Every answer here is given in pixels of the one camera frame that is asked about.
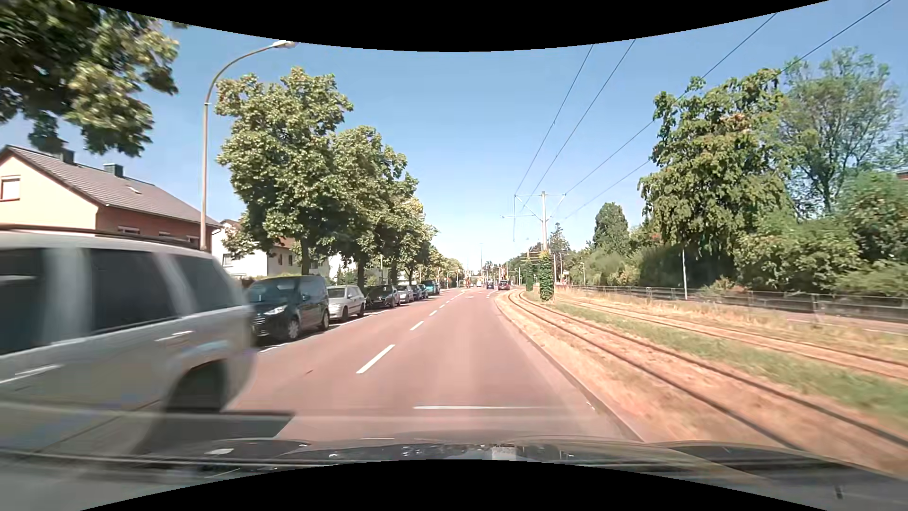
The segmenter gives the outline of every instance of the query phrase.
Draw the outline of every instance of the tree trunk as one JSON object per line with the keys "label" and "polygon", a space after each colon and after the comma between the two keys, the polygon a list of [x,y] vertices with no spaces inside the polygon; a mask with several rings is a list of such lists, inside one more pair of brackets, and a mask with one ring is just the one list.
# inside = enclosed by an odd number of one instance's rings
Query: tree trunk
{"label": "tree trunk", "polygon": [[300,274],[308,275],[309,267],[312,266],[312,257],[309,255],[309,244],[305,236],[297,238],[300,241]]}
{"label": "tree trunk", "polygon": [[356,285],[360,289],[366,288],[366,256],[361,255],[356,261]]}
{"label": "tree trunk", "polygon": [[397,261],[391,261],[391,267],[388,269],[388,284],[396,286],[398,281]]}

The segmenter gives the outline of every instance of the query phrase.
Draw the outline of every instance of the overhead wire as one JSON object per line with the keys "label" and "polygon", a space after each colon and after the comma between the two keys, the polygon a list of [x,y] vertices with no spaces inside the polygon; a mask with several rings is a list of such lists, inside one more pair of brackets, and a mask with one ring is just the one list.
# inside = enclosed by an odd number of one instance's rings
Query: overhead wire
{"label": "overhead wire", "polygon": [[625,50],[625,53],[624,53],[623,55],[621,55],[621,58],[620,58],[620,59],[618,59],[617,64],[615,64],[615,67],[612,68],[612,72],[608,74],[608,78],[606,78],[605,83],[602,84],[601,87],[599,87],[599,92],[597,92],[597,93],[596,93],[596,96],[593,97],[593,101],[590,101],[590,102],[589,102],[589,106],[587,106],[587,110],[586,110],[586,111],[583,113],[583,115],[580,117],[580,120],[578,120],[577,123],[574,125],[574,129],[571,130],[570,135],[567,136],[567,139],[565,140],[565,143],[562,144],[562,145],[561,145],[561,148],[558,149],[558,152],[555,153],[555,157],[552,158],[552,162],[551,162],[550,164],[548,164],[548,167],[546,168],[546,172],[542,173],[542,176],[541,176],[541,177],[539,178],[539,180],[536,182],[536,186],[533,188],[533,191],[529,193],[530,195],[535,194],[535,193],[536,193],[536,190],[539,189],[539,185],[542,184],[542,180],[546,178],[546,175],[548,175],[548,171],[552,169],[552,166],[555,164],[555,161],[558,160],[558,157],[561,155],[561,151],[564,150],[565,146],[567,146],[567,145],[568,145],[568,142],[570,142],[570,139],[571,139],[571,138],[574,136],[574,134],[577,132],[577,128],[580,127],[580,123],[582,123],[583,120],[587,117],[587,114],[589,113],[589,110],[593,107],[593,105],[594,105],[594,104],[596,103],[596,101],[599,99],[599,96],[602,94],[602,91],[606,90],[606,85],[608,85],[608,82],[610,82],[610,81],[612,80],[612,76],[615,75],[615,72],[616,72],[616,71],[618,70],[618,68],[621,66],[621,63],[624,62],[625,57],[627,57],[627,53],[630,52],[630,49],[634,47],[634,43],[636,43],[636,42],[637,42],[637,40],[634,39],[633,41],[630,42],[630,45],[627,46],[627,49]]}
{"label": "overhead wire", "polygon": [[533,164],[536,163],[536,158],[539,156],[539,151],[542,150],[542,146],[546,143],[546,140],[548,140],[548,134],[552,132],[552,127],[555,126],[555,122],[558,120],[558,116],[561,115],[561,109],[564,108],[565,103],[568,100],[568,96],[570,96],[570,92],[574,90],[574,84],[577,82],[577,78],[580,76],[580,72],[583,71],[583,66],[587,64],[587,59],[589,59],[589,54],[593,51],[593,46],[595,46],[595,44],[589,46],[589,49],[587,50],[587,56],[583,57],[583,62],[580,63],[580,68],[577,70],[577,74],[574,75],[574,80],[570,83],[570,87],[567,89],[568,91],[567,94],[565,94],[565,98],[561,100],[561,106],[558,107],[558,111],[555,113],[555,118],[552,119],[552,124],[548,126],[546,135],[542,137],[542,142],[539,143],[539,147],[536,149],[536,153],[533,155],[532,161],[529,162],[527,171],[523,173],[523,178],[520,179],[520,183],[517,185],[517,189],[514,190],[514,195],[516,195],[517,192],[520,191],[520,187],[523,186],[523,182],[527,179],[529,169],[533,168]]}
{"label": "overhead wire", "polygon": [[[814,52],[816,52],[817,50],[819,50],[819,49],[822,48],[823,46],[828,45],[828,44],[829,44],[830,42],[832,42],[836,37],[838,37],[839,35],[844,34],[844,33],[845,33],[846,31],[848,31],[850,28],[852,28],[853,26],[855,26],[855,25],[861,23],[866,17],[872,15],[873,13],[875,13],[875,12],[878,11],[878,10],[880,10],[881,8],[883,8],[884,6],[886,6],[887,4],[889,4],[889,3],[892,2],[892,1],[893,1],[893,0],[885,0],[884,2],[882,2],[881,4],[879,4],[877,7],[874,7],[873,9],[871,9],[870,11],[868,11],[868,12],[867,12],[866,14],[864,14],[863,16],[857,18],[857,19],[854,20],[851,24],[849,24],[848,26],[846,26],[846,27],[843,28],[842,30],[838,31],[837,33],[835,33],[834,35],[832,35],[831,37],[829,37],[828,39],[826,39],[825,41],[823,41],[823,42],[820,43],[819,45],[815,46],[814,49],[812,49],[812,50],[810,50],[809,52],[807,52],[806,54],[801,55],[800,57],[796,58],[794,61],[792,61],[791,64],[787,65],[787,66],[786,66],[785,68],[783,68],[781,71],[779,71],[778,73],[776,73],[776,74],[775,74],[775,77],[780,76],[780,75],[783,74],[784,72],[786,72],[786,71],[788,71],[789,69],[791,69],[793,66],[795,66],[795,65],[797,65],[797,64],[799,64],[799,63],[801,63],[801,62],[803,62],[808,56],[812,55]],[[765,22],[763,22],[762,25],[758,26],[757,29],[756,29],[751,35],[749,35],[749,36],[745,39],[745,41],[746,41],[747,39],[749,39],[753,34],[755,34],[758,30],[760,30],[761,28],[763,28],[763,26],[766,25],[766,23],[768,23],[769,20],[773,19],[773,17],[775,17],[775,15],[777,15],[777,14],[778,14],[778,13],[774,13],[769,19],[767,19]],[[714,66],[710,69],[710,71],[712,71],[712,70],[715,69],[715,68],[716,68],[716,66],[714,65]],[[618,151],[620,151],[625,145],[629,144],[631,140],[633,140],[634,138],[637,137],[637,135],[640,135],[640,133],[642,133],[643,130],[645,130],[645,129],[647,129],[648,127],[650,127],[655,121],[656,121],[656,119],[654,119],[653,121],[651,121],[651,122],[650,122],[648,125],[646,125],[642,130],[640,130],[639,132],[637,132],[636,135],[634,135],[633,137],[631,137],[630,140],[628,140],[627,142],[624,143],[624,145],[622,145],[621,147],[619,147],[619,148],[618,148]],[[606,158],[606,160],[605,160],[604,162],[602,162],[601,164],[599,164],[599,166],[597,166],[596,169],[593,169],[593,172],[595,172],[597,169],[599,169],[599,167],[601,167],[602,165],[604,165],[605,162],[607,162],[612,156],[614,156],[615,154],[617,154],[618,151],[616,151],[616,152],[613,153],[611,156],[609,156],[608,158]],[[573,216],[574,214],[576,214],[576,213],[577,213],[578,211],[580,211],[581,209],[583,209],[584,207],[587,207],[587,206],[590,205],[593,201],[595,201],[595,200],[598,199],[600,196],[602,196],[605,192],[607,192],[608,190],[611,190],[611,189],[614,188],[618,183],[621,183],[622,181],[624,181],[624,180],[627,179],[628,177],[632,176],[634,173],[636,173],[637,171],[639,171],[641,168],[643,168],[644,165],[648,164],[649,162],[650,162],[650,159],[647,158],[646,161],[643,162],[643,164],[641,164],[640,166],[638,166],[638,167],[635,168],[634,170],[632,170],[632,171],[628,172],[627,174],[625,174],[623,177],[621,177],[620,179],[618,179],[615,183],[612,183],[611,185],[609,185],[608,188],[606,188],[606,189],[603,190],[602,192],[599,192],[598,194],[596,194],[596,196],[594,196],[594,197],[591,198],[590,200],[586,201],[586,203],[584,203],[581,207],[575,209],[575,210],[572,211],[571,213],[569,213],[569,214],[567,214],[566,216],[564,216],[564,218],[569,218],[569,217]],[[587,177],[584,177],[583,179],[581,179],[580,182],[577,183],[577,185],[579,185],[580,183],[582,183]],[[570,188],[570,190],[573,190],[574,188],[576,188],[577,185],[572,186],[572,187]]]}

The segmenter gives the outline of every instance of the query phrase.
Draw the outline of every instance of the car window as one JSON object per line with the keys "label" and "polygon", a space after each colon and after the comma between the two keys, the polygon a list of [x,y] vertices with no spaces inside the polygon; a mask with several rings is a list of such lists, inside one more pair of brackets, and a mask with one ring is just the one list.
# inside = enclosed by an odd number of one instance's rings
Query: car window
{"label": "car window", "polygon": [[237,302],[230,284],[214,261],[207,257],[189,255],[177,255],[174,259],[195,298],[193,312],[208,312],[242,305]]}
{"label": "car window", "polygon": [[89,250],[92,333],[110,332],[176,317],[154,256],[132,250]]}
{"label": "car window", "polygon": [[0,251],[0,355],[41,344],[47,276],[45,251]]}
{"label": "car window", "polygon": [[325,295],[325,284],[314,279],[302,280],[300,281],[300,292],[318,299]]}

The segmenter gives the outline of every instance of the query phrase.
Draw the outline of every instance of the metal railing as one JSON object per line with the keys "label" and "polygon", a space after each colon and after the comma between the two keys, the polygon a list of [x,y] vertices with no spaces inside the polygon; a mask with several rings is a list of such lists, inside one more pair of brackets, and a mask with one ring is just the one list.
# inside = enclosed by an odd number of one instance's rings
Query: metal railing
{"label": "metal railing", "polygon": [[[685,299],[684,289],[679,287],[579,286],[558,284],[558,288],[635,296],[650,300]],[[891,296],[823,295],[818,293],[688,289],[687,301],[908,324],[908,298]]]}

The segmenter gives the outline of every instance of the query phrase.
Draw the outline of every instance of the chimney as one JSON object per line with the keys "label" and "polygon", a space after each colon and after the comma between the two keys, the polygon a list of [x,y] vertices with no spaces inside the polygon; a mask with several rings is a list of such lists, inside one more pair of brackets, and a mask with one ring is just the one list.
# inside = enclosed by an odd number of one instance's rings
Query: chimney
{"label": "chimney", "polygon": [[73,151],[67,149],[66,144],[67,144],[67,142],[65,140],[60,141],[60,153],[57,154],[56,156],[58,158],[60,158],[60,161],[63,163],[69,164],[69,165],[74,165],[75,164],[75,153]]}
{"label": "chimney", "polygon": [[104,171],[117,177],[123,177],[123,166],[119,164],[104,164]]}

